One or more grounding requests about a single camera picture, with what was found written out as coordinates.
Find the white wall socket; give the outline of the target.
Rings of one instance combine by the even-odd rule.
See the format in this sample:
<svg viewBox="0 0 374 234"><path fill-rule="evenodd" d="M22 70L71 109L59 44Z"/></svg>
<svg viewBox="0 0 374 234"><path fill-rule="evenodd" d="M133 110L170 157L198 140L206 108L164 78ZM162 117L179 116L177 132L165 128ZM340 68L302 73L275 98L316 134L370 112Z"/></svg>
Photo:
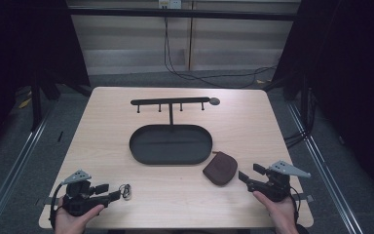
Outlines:
<svg viewBox="0 0 374 234"><path fill-rule="evenodd" d="M160 9L175 9L180 10L182 8L181 0L158 0Z"/></svg>

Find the grey tape piece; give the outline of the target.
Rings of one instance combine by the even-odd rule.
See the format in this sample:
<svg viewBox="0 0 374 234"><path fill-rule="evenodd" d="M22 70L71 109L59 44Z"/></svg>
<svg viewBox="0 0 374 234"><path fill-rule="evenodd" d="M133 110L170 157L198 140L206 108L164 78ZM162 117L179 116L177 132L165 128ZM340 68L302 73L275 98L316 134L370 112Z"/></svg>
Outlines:
<svg viewBox="0 0 374 234"><path fill-rule="evenodd" d="M50 205L53 200L55 201L55 204L57 205L58 204L58 198L53 199L52 197L38 199L35 202L35 205L38 206L38 207L44 207L46 205Z"/></svg>
<svg viewBox="0 0 374 234"><path fill-rule="evenodd" d="M302 200L306 200L307 203L311 203L313 201L315 201L314 197L312 195L306 195L304 193L300 193L300 194L292 194L292 197L297 200L297 201L302 201Z"/></svg>

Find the brown pouch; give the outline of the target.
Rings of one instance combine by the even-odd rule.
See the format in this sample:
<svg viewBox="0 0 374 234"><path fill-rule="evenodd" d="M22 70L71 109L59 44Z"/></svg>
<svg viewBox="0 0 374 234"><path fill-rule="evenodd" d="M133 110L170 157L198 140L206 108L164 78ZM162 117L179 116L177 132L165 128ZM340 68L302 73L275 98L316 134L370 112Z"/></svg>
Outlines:
<svg viewBox="0 0 374 234"><path fill-rule="evenodd" d="M226 185L236 174L238 162L224 152L217 152L212 160L203 169L203 174L213 184Z"/></svg>

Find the black key rack with tray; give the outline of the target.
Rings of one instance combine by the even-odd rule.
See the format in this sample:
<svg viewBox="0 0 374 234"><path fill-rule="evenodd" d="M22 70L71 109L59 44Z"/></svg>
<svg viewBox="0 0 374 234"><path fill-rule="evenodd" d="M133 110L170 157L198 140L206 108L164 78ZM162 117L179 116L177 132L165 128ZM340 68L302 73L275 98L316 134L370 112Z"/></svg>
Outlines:
<svg viewBox="0 0 374 234"><path fill-rule="evenodd" d="M173 106L180 110L186 103L199 103L201 110L205 104L218 105L217 97L173 97L133 99L131 105L140 112L142 105L155 105L162 111L168 106L168 124L151 124L138 128L130 138L129 147L132 157L145 165L196 165L205 161L212 150L212 136L208 130L198 125L175 124Z"/></svg>

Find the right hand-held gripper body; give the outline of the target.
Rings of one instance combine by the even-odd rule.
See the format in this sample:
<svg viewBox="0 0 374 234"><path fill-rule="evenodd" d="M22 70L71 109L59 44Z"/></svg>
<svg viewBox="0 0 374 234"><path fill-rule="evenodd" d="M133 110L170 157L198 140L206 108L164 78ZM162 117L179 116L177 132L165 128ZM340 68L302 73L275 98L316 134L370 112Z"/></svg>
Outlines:
<svg viewBox="0 0 374 234"><path fill-rule="evenodd" d="M249 179L246 183L247 191L259 191L273 202L280 202L290 195L290 177L306 177L310 178L311 174L302 171L284 161L277 161L270 167L265 168L268 180L266 182Z"/></svg>

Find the aluminium floor rail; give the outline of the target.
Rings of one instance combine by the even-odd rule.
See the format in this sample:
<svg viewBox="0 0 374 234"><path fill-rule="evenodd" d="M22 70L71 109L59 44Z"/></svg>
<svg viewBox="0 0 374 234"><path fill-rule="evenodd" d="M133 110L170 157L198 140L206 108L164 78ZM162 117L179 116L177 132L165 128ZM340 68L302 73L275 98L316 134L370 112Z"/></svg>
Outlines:
<svg viewBox="0 0 374 234"><path fill-rule="evenodd" d="M28 109L15 111L0 137L0 216L30 161L54 107L43 110L43 117L33 128L33 113Z"/></svg>
<svg viewBox="0 0 374 234"><path fill-rule="evenodd" d="M349 234L364 234L359 222L353 212L351 206L348 204L345 196L343 195L339 185L337 184L332 172L328 168L314 138L307 135L304 125L301 120L301 113L294 103L287 105L289 112L293 118L293 121L298 131L304 136L304 142L315 165L318 168L318 172L323 180L323 183L329 192L329 195L342 218Z"/></svg>

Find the black metal stand post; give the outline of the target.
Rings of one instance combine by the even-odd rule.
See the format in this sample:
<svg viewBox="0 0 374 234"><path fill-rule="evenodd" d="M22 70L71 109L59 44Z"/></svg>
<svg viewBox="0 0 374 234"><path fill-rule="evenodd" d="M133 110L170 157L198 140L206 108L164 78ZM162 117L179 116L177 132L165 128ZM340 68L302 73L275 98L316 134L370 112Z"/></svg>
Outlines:
<svg viewBox="0 0 374 234"><path fill-rule="evenodd" d="M33 123L31 131L34 132L42 121L41 95L37 73L34 73L32 76L31 94L33 110Z"/></svg>

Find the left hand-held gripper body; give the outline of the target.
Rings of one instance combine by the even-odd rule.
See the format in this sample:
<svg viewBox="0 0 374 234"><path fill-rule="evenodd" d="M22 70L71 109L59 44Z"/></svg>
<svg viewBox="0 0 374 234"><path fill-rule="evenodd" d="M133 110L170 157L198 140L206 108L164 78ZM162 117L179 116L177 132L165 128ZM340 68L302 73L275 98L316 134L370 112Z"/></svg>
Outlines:
<svg viewBox="0 0 374 234"><path fill-rule="evenodd" d="M108 195L94 194L95 186L91 186L91 178L83 170L78 170L61 183L66 186L63 208L69 214L81 216L97 205L103 205L106 208L110 203Z"/></svg>

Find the black horizontal frame bar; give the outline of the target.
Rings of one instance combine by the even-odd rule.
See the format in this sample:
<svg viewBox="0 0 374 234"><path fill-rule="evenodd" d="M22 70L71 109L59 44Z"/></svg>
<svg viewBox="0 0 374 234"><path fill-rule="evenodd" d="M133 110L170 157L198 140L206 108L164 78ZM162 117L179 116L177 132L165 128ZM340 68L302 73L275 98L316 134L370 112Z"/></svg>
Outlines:
<svg viewBox="0 0 374 234"><path fill-rule="evenodd" d="M117 16L117 17L163 17L186 19L224 19L224 20L298 20L296 14L252 13L232 11L177 10L177 9L128 9L128 8L87 8L71 7L70 15Z"/></svg>

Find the person's left hand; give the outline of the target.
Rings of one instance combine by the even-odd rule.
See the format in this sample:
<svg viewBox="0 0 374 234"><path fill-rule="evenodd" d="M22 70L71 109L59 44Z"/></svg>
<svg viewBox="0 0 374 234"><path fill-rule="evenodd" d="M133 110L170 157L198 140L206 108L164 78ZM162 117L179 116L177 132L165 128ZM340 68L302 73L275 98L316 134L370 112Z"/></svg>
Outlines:
<svg viewBox="0 0 374 234"><path fill-rule="evenodd" d="M87 224L103 210L103 205L97 205L81 216L73 216L63 208L63 198L60 198L56 210L55 234L83 234Z"/></svg>

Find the person's right hand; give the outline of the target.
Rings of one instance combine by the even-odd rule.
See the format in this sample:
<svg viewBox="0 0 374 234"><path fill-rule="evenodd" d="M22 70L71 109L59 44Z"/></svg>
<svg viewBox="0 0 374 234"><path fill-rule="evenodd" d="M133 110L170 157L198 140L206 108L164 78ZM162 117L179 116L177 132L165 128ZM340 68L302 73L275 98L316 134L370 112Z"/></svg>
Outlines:
<svg viewBox="0 0 374 234"><path fill-rule="evenodd" d="M259 191L254 191L253 196L267 209L276 234L299 234L296 228L294 205L289 197L280 202L273 202Z"/></svg>

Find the black curtain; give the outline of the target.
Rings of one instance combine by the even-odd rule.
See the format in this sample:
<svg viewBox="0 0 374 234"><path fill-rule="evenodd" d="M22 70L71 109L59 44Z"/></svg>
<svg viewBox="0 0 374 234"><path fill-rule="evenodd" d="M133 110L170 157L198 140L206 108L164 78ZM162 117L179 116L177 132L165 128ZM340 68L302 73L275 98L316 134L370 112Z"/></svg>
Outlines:
<svg viewBox="0 0 374 234"><path fill-rule="evenodd" d="M304 83L374 180L374 0L301 0L273 78Z"/></svg>
<svg viewBox="0 0 374 234"><path fill-rule="evenodd" d="M0 0L0 135L19 88L90 84L66 0Z"/></svg>

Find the silver keys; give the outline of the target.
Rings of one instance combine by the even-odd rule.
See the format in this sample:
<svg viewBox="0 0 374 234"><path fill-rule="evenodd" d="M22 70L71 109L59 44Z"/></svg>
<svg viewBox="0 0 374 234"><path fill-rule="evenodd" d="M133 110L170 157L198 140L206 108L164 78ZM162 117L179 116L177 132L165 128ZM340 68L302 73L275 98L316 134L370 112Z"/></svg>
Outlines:
<svg viewBox="0 0 374 234"><path fill-rule="evenodd" d="M128 201L131 198L131 186L129 184L122 184L119 190L124 200Z"/></svg>

